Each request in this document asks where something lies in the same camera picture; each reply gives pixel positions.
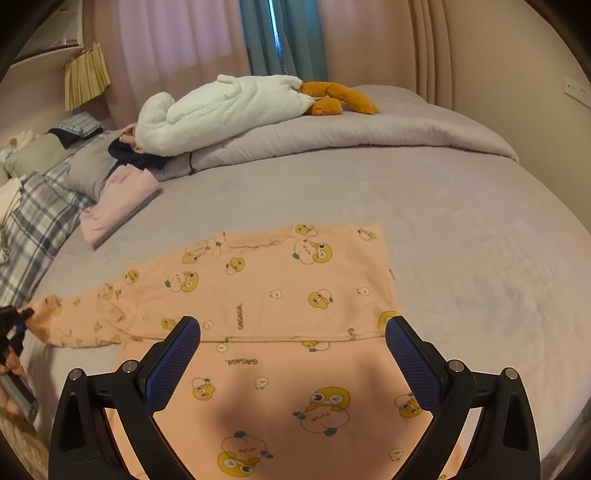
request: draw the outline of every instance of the person's hand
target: person's hand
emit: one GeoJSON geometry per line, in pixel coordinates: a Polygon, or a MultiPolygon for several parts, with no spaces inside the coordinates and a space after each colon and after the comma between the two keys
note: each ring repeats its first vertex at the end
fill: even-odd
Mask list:
{"type": "MultiPolygon", "coordinates": [[[[0,365],[0,374],[5,374],[9,370],[13,374],[19,376],[23,381],[27,381],[27,374],[25,373],[25,369],[22,367],[21,362],[17,355],[14,353],[14,350],[12,350],[12,347],[9,347],[9,354],[6,359],[6,366],[0,365]]],[[[22,416],[22,412],[18,408],[17,404],[13,402],[13,400],[8,396],[8,394],[4,391],[1,385],[0,408],[4,408],[6,411],[12,413],[13,415],[22,416]]]]}

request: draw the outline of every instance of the teal curtain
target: teal curtain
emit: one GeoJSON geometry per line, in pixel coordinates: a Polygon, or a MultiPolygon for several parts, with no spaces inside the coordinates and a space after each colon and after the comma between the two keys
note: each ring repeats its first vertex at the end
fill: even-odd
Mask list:
{"type": "Polygon", "coordinates": [[[328,79],[316,0],[240,0],[240,8],[253,75],[328,79]]]}

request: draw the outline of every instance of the wall socket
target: wall socket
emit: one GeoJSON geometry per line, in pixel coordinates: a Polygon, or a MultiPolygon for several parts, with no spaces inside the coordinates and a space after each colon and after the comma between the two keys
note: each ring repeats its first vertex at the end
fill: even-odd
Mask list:
{"type": "Polygon", "coordinates": [[[564,92],[581,102],[587,108],[591,108],[591,90],[581,87],[574,80],[564,77],[564,92]]]}

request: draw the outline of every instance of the plaid fabric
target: plaid fabric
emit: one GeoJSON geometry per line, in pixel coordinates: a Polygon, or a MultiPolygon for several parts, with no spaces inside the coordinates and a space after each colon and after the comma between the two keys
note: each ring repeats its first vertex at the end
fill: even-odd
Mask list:
{"type": "Polygon", "coordinates": [[[102,129],[103,125],[91,114],[82,112],[72,115],[70,118],[66,118],[63,122],[51,127],[50,130],[53,130],[54,128],[77,135],[80,138],[86,138],[96,132],[99,128],[102,129]]]}
{"type": "Polygon", "coordinates": [[[8,261],[0,265],[0,306],[20,308],[31,300],[61,246],[93,201],[64,187],[68,161],[23,185],[21,204],[7,219],[8,261]]]}

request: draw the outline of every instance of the yellow striped cloth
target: yellow striped cloth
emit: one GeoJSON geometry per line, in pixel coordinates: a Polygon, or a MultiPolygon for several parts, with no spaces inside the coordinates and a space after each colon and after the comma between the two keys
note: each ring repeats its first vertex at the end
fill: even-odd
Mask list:
{"type": "Polygon", "coordinates": [[[66,112],[101,95],[111,84],[100,44],[66,65],[64,75],[64,98],[66,112]]]}

